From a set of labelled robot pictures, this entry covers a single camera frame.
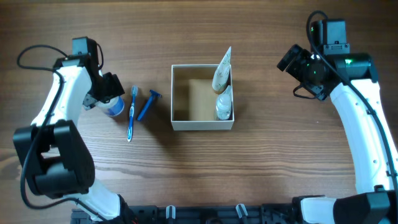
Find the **cotton swab tub blue label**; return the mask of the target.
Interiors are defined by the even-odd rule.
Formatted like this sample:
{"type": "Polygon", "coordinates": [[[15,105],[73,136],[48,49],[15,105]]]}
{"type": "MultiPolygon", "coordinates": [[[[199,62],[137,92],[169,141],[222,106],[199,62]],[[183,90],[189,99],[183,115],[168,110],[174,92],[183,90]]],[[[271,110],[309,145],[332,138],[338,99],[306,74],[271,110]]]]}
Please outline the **cotton swab tub blue label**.
{"type": "Polygon", "coordinates": [[[112,98],[108,103],[98,101],[95,106],[99,108],[106,116],[114,117],[120,115],[124,110],[124,101],[120,96],[112,98]]]}

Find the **blue white Colgate toothbrush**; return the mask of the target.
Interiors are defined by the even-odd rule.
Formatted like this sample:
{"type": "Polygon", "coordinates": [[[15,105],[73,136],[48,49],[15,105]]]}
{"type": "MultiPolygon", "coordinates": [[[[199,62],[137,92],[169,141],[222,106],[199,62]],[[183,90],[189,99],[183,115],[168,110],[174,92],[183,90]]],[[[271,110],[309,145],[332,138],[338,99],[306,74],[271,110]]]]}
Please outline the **blue white Colgate toothbrush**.
{"type": "Polygon", "coordinates": [[[131,142],[132,141],[132,136],[133,136],[133,126],[134,126],[134,107],[135,107],[135,102],[136,102],[136,96],[138,92],[138,87],[134,85],[131,89],[131,106],[129,109],[129,126],[127,129],[127,141],[131,142]]]}

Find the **blue disposable razor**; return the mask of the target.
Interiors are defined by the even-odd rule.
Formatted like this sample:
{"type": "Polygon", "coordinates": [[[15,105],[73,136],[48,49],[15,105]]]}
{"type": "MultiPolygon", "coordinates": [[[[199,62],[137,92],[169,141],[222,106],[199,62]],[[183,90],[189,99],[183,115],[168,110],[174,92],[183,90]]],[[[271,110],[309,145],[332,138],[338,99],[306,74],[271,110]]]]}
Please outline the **blue disposable razor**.
{"type": "Polygon", "coordinates": [[[153,102],[156,99],[161,98],[161,97],[162,97],[162,95],[159,92],[157,92],[155,90],[150,90],[150,97],[147,100],[147,102],[145,103],[143,109],[140,111],[140,113],[139,113],[139,115],[137,117],[137,120],[138,121],[142,121],[144,119],[146,113],[148,112],[149,108],[153,104],[153,102]]]}

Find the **white patterned cream tube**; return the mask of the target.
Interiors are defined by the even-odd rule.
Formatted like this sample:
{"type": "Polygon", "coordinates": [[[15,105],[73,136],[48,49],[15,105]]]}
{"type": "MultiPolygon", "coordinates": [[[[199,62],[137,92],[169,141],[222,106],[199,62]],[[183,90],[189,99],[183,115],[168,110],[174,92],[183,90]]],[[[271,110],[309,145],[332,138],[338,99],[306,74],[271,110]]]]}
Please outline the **white patterned cream tube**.
{"type": "Polygon", "coordinates": [[[212,81],[212,89],[215,93],[220,94],[226,89],[229,77],[229,67],[231,65],[231,47],[227,50],[221,62],[219,63],[212,81]]]}

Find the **clear small bottle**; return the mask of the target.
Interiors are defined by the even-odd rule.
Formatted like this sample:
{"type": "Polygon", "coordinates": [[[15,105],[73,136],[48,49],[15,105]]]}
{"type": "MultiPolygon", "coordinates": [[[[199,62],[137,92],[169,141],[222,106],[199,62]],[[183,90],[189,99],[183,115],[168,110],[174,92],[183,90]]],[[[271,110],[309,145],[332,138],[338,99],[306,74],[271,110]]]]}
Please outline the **clear small bottle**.
{"type": "Polygon", "coordinates": [[[215,119],[216,120],[228,120],[232,112],[232,86],[228,85],[222,94],[216,99],[215,105],[215,119]]]}

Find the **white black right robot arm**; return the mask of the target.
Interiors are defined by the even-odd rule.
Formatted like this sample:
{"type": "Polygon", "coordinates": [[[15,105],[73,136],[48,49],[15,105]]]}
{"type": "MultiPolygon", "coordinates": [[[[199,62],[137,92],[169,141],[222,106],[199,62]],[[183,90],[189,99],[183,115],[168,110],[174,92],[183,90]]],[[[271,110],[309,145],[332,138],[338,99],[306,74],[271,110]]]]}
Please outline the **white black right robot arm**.
{"type": "Polygon", "coordinates": [[[306,33],[310,50],[293,45],[278,69],[293,76],[308,99],[329,98],[335,106],[354,163],[356,194],[302,198],[299,215],[307,223],[396,223],[397,150],[373,59],[351,53],[342,19],[308,19],[306,33]]]}

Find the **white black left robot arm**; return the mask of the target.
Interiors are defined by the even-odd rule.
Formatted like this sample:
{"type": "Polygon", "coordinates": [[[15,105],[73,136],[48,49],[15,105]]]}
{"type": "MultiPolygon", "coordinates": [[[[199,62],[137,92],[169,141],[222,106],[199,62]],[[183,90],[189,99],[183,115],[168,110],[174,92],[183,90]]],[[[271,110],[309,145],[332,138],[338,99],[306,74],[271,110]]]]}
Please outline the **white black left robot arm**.
{"type": "Polygon", "coordinates": [[[42,110],[30,126],[15,131],[27,207],[44,210],[70,201],[94,222],[134,222],[122,196],[96,180],[93,158],[76,127],[82,108],[90,110],[124,94],[118,77],[101,73],[102,66],[100,45],[88,37],[74,38],[72,54],[63,54],[48,69],[53,83],[42,110]]]}

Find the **white square open box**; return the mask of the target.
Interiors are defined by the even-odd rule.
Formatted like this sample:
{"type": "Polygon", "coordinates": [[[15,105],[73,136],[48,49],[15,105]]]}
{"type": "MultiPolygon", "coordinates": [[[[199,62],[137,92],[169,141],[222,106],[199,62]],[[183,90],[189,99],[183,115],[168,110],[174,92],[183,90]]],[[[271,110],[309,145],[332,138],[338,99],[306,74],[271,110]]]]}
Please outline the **white square open box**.
{"type": "Polygon", "coordinates": [[[172,65],[170,122],[175,131],[230,130],[234,113],[227,120],[215,118],[218,94],[213,91],[217,64],[172,65]]]}

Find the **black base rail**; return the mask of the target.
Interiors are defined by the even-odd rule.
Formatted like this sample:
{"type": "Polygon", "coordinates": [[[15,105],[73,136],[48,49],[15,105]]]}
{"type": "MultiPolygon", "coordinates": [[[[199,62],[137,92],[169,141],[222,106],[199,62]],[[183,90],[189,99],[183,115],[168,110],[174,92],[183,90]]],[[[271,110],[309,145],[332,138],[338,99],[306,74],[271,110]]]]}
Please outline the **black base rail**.
{"type": "Polygon", "coordinates": [[[156,207],[131,206],[136,223],[303,223],[291,203],[258,206],[156,207]]]}

